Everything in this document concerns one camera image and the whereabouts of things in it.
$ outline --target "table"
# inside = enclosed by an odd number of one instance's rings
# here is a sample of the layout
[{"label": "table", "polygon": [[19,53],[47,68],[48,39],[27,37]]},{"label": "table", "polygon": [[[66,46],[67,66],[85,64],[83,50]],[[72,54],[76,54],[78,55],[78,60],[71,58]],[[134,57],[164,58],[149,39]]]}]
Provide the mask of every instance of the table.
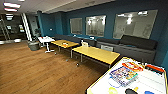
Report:
[{"label": "table", "polygon": [[46,45],[46,46],[47,46],[47,51],[45,51],[45,53],[54,51],[54,50],[50,50],[49,44],[48,44],[48,42],[55,41],[54,39],[52,39],[52,38],[50,38],[50,37],[48,37],[48,36],[46,36],[46,37],[38,37],[38,39],[39,39],[39,41],[40,41],[41,43],[43,43],[43,46],[42,46],[42,47],[45,46],[44,43],[47,44],[47,45]]},{"label": "table", "polygon": [[74,48],[72,50],[76,51],[78,53],[81,53],[81,62],[82,62],[82,54],[83,54],[83,55],[86,55],[86,56],[92,57],[94,59],[105,62],[105,63],[109,64],[109,67],[120,55],[119,53],[106,51],[106,50],[96,48],[96,47],[80,46],[80,47]]},{"label": "table", "polygon": [[71,58],[72,58],[72,47],[79,45],[79,43],[75,43],[67,40],[57,40],[57,41],[52,41],[51,43],[58,45],[59,52],[60,52],[60,47],[71,48]]},{"label": "table", "polygon": [[138,73],[138,79],[130,83],[126,87],[119,86],[114,81],[109,73],[122,66],[124,62],[135,62],[137,61],[124,57],[118,63],[116,63],[111,69],[109,69],[103,76],[101,76],[95,83],[93,83],[88,89],[87,94],[109,94],[109,88],[115,88],[112,94],[125,94],[127,88],[134,89],[138,87],[137,93],[144,94],[145,91],[153,92],[154,94],[167,94],[167,77],[166,74],[158,75],[155,72],[144,69]]}]

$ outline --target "magazine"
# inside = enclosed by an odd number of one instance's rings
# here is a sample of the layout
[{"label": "magazine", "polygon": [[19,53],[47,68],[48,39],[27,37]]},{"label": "magazine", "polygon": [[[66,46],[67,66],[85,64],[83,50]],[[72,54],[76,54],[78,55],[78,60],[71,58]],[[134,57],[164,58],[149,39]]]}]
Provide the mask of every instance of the magazine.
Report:
[{"label": "magazine", "polygon": [[138,74],[124,66],[110,72],[112,78],[121,86],[125,87],[136,80]]}]

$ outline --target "light fixture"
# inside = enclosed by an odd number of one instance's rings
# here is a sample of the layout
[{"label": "light fixture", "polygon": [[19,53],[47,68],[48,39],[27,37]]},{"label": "light fixture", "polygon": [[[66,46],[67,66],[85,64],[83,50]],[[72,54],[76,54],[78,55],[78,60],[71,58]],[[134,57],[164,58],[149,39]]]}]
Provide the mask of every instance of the light fixture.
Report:
[{"label": "light fixture", "polygon": [[118,17],[124,17],[124,14],[119,14],[119,15],[117,15]]},{"label": "light fixture", "polygon": [[131,17],[128,17],[127,24],[131,24],[131,22],[132,22]]},{"label": "light fixture", "polygon": [[13,15],[13,14],[6,14],[6,15]]},{"label": "light fixture", "polygon": [[4,3],[6,7],[13,7],[13,8],[20,8],[19,4],[12,4],[12,3]]},{"label": "light fixture", "polygon": [[24,2],[25,0],[18,0],[18,1]]},{"label": "light fixture", "polygon": [[10,16],[6,16],[7,18],[12,18],[13,17],[13,15],[10,15]]},{"label": "light fixture", "polygon": [[17,11],[16,9],[12,9],[12,8],[4,8],[6,11]]},{"label": "light fixture", "polygon": [[12,18],[7,18],[7,20],[12,20]]},{"label": "light fixture", "polygon": [[141,12],[138,12],[138,15],[148,15],[148,11],[141,11]]},{"label": "light fixture", "polygon": [[89,25],[91,24],[91,21],[90,21],[90,19],[89,19],[89,21],[88,21],[88,24],[89,24]]}]

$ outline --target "ceiling light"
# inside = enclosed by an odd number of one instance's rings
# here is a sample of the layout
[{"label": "ceiling light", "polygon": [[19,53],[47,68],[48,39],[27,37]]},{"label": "ceiling light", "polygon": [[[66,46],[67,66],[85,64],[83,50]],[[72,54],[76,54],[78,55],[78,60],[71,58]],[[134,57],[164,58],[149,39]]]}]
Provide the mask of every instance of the ceiling light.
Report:
[{"label": "ceiling light", "polygon": [[6,11],[17,11],[16,9],[4,8]]},{"label": "ceiling light", "polygon": [[4,6],[6,6],[6,7],[20,8],[20,5],[18,5],[18,4],[12,4],[12,3],[4,3]]},{"label": "ceiling light", "polygon": [[141,11],[141,12],[138,12],[138,15],[143,15],[143,14],[147,15],[147,14],[148,14],[148,11]]},{"label": "ceiling light", "polygon": [[131,17],[129,17],[127,20],[127,24],[131,24],[131,22],[132,22],[132,19],[131,19]]},{"label": "ceiling light", "polygon": [[7,18],[12,18],[13,16],[6,16]]},{"label": "ceiling light", "polygon": [[117,15],[118,17],[121,17],[121,16],[123,16],[124,17],[124,14],[120,14],[120,15]]},{"label": "ceiling light", "polygon": [[7,20],[12,20],[12,18],[7,18]]},{"label": "ceiling light", "polygon": [[13,14],[6,14],[6,15],[13,15]]},{"label": "ceiling light", "polygon": [[24,2],[25,0],[18,0],[18,1]]}]

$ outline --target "teal wall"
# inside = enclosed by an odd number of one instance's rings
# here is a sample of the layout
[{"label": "teal wall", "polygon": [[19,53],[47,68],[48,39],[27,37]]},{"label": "teal wall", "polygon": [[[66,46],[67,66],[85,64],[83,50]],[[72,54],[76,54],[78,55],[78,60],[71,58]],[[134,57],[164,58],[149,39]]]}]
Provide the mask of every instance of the teal wall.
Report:
[{"label": "teal wall", "polygon": [[54,37],[56,34],[56,27],[55,27],[55,15],[53,14],[45,14],[41,11],[37,12],[41,35],[42,36],[51,36]]},{"label": "teal wall", "polygon": [[153,0],[152,1],[146,0],[144,2],[142,2],[142,0],[139,0],[139,1],[134,0],[132,2],[127,2],[128,0],[124,0],[124,1],[120,0],[118,2],[116,1],[116,2],[94,6],[94,7],[88,7],[84,9],[67,12],[66,15],[67,15],[68,34],[71,34],[70,33],[70,19],[71,18],[82,18],[83,19],[82,35],[83,37],[86,37],[85,36],[86,34],[85,18],[90,17],[90,16],[106,15],[106,25],[105,25],[104,37],[111,39],[113,36],[116,14],[137,12],[137,11],[143,11],[143,10],[158,10],[156,22],[154,24],[154,28],[152,30],[152,34],[150,37],[150,39],[158,41],[161,31],[163,29],[164,21],[166,20],[166,17],[167,17],[164,11],[166,5],[164,5],[164,3],[156,2]]},{"label": "teal wall", "polygon": [[115,25],[115,16],[120,13],[137,12],[144,10],[158,10],[150,39],[158,41],[155,64],[165,67],[168,71],[168,3],[164,0],[117,0],[93,7],[78,9],[70,12],[56,12],[52,14],[38,13],[42,35],[54,36],[54,34],[72,35],[70,33],[70,19],[82,18],[82,35],[85,33],[86,17],[106,15],[104,37],[111,39]]}]

